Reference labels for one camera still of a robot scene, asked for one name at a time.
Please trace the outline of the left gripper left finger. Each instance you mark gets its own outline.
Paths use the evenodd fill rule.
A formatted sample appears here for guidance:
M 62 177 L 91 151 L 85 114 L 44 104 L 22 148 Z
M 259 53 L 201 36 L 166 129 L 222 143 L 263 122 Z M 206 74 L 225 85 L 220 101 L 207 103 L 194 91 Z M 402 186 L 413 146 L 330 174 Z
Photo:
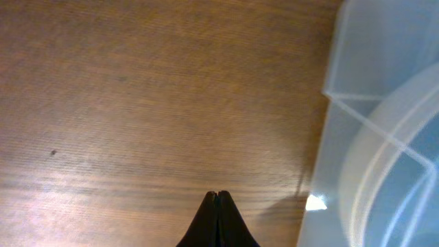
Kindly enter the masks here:
M 214 247 L 217 238 L 217 194 L 208 191 L 187 232 L 176 247 Z

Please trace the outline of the cream large bowl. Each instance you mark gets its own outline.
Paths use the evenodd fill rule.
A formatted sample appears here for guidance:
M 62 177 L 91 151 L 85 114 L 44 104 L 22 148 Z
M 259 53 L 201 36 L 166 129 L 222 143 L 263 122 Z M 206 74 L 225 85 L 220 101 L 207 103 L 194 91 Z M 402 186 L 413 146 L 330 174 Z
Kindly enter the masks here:
M 340 218 L 350 246 L 364 246 L 368 216 L 395 162 L 402 153 L 432 167 L 410 147 L 427 123 L 438 116 L 438 65 L 417 73 L 388 95 L 364 119 L 340 176 Z

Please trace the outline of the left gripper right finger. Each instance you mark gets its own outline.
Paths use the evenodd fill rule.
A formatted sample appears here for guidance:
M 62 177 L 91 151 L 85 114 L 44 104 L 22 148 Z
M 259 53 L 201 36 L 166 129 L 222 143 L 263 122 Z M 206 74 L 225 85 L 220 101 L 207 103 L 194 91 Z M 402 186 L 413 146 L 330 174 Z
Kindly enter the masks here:
M 259 247 L 246 226 L 231 194 L 220 191 L 219 245 L 221 247 Z

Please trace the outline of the blue large bowl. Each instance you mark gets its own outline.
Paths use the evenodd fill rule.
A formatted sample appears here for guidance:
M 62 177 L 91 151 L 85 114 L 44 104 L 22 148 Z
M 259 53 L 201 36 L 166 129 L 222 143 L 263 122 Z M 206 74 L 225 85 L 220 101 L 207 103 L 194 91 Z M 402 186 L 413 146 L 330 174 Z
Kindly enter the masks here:
M 410 147 L 433 166 L 406 153 L 393 162 L 370 210 L 364 246 L 438 247 L 438 116 L 418 132 Z

